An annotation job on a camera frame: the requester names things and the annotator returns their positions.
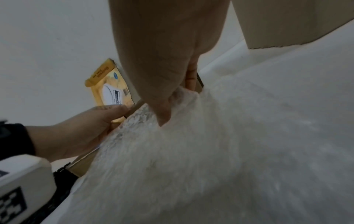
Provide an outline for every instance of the yellow package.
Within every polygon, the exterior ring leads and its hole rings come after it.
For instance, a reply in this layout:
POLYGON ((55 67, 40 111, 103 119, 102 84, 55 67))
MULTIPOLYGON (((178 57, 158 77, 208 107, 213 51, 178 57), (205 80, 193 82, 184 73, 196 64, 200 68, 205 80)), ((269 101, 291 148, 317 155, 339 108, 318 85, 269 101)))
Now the yellow package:
MULTIPOLYGON (((98 106, 113 104, 123 104, 128 108, 134 106, 128 86, 111 59, 107 59, 85 81, 85 86, 91 87, 98 106)), ((122 121, 124 121, 124 118, 114 120, 114 122, 122 121)))

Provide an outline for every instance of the black sleeve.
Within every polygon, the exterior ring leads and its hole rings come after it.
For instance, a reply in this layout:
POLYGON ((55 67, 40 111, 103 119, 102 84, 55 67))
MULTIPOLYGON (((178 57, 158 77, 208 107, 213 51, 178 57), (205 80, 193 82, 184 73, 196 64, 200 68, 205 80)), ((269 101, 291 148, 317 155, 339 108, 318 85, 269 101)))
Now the black sleeve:
POLYGON ((22 124, 0 122, 0 160, 22 154, 35 155, 26 128, 22 124))

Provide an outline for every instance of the wrist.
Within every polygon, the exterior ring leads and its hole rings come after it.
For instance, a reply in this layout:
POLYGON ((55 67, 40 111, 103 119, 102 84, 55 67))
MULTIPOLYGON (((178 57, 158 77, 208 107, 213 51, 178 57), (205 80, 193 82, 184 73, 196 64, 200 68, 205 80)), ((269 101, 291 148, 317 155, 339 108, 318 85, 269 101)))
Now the wrist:
POLYGON ((57 125, 27 126, 28 135, 34 145, 36 156, 53 162, 62 159, 64 152, 63 133, 57 125))

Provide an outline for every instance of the hand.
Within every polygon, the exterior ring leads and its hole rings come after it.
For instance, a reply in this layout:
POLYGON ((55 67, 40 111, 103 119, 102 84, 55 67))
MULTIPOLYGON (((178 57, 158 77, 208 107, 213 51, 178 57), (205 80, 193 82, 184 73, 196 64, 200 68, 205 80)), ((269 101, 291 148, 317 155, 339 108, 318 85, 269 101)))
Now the hand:
POLYGON ((194 90, 199 56, 217 43, 230 0, 110 0, 119 59, 161 125, 169 97, 185 81, 194 90))
POLYGON ((26 129, 36 155, 52 162, 93 150, 120 125, 112 121, 128 111, 124 105, 99 106, 54 126, 29 126, 26 129))

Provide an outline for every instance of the fluffy white material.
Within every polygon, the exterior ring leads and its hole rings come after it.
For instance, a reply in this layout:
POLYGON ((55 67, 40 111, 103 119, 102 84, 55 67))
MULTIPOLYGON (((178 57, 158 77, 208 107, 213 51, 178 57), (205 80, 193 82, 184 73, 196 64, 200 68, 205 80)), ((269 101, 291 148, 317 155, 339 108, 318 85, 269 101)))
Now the fluffy white material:
POLYGON ((354 159, 241 78, 143 106, 101 147, 61 223, 352 223, 354 159))

